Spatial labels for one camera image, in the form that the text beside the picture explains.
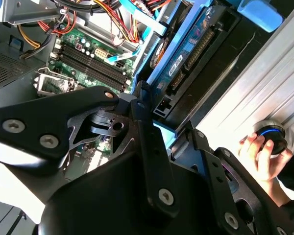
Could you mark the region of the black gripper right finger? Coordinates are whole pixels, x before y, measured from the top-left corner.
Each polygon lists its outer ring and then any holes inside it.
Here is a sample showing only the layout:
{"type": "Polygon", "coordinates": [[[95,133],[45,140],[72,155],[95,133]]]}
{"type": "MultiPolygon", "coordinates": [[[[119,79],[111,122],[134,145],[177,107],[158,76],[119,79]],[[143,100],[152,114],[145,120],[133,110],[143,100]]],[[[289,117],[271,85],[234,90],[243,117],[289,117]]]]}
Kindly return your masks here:
{"type": "Polygon", "coordinates": [[[198,171],[206,181],[218,227],[227,235],[294,235],[294,224],[256,183],[227,149],[210,149],[206,136],[191,130],[194,151],[199,154],[198,171]],[[247,225],[237,203],[245,201],[253,212],[247,225]]]}

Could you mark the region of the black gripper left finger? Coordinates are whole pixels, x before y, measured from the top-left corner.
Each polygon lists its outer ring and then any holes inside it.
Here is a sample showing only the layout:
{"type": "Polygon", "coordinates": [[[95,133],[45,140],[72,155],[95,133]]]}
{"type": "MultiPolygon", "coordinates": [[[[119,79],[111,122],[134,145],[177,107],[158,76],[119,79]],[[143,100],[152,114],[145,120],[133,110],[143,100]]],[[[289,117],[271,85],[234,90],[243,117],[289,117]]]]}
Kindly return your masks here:
{"type": "Polygon", "coordinates": [[[129,99],[98,86],[0,108],[0,163],[49,175],[71,149],[100,135],[113,139],[107,163],[126,154],[138,158],[147,209],[175,217],[171,164],[141,87],[129,99]]]}

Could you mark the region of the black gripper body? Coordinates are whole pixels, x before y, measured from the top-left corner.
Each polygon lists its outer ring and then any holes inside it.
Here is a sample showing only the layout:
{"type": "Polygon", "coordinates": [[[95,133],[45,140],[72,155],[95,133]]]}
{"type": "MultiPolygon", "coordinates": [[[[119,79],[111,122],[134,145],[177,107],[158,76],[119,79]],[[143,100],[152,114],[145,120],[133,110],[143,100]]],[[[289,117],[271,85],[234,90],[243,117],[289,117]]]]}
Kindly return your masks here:
{"type": "Polygon", "coordinates": [[[126,154],[60,188],[42,215],[41,235],[233,235],[207,174],[171,164],[175,217],[149,211],[138,158],[126,154]]]}

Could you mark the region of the person's bare hand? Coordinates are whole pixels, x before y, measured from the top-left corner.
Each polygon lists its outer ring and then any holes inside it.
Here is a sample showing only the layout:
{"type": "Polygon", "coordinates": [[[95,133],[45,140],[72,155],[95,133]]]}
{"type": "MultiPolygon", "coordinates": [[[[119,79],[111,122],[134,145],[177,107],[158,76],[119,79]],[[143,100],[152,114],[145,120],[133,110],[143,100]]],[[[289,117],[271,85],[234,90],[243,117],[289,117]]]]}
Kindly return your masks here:
{"type": "Polygon", "coordinates": [[[286,149],[272,157],[274,147],[272,140],[265,140],[264,136],[255,133],[239,142],[238,159],[257,181],[272,181],[293,156],[291,150],[286,149]]]}

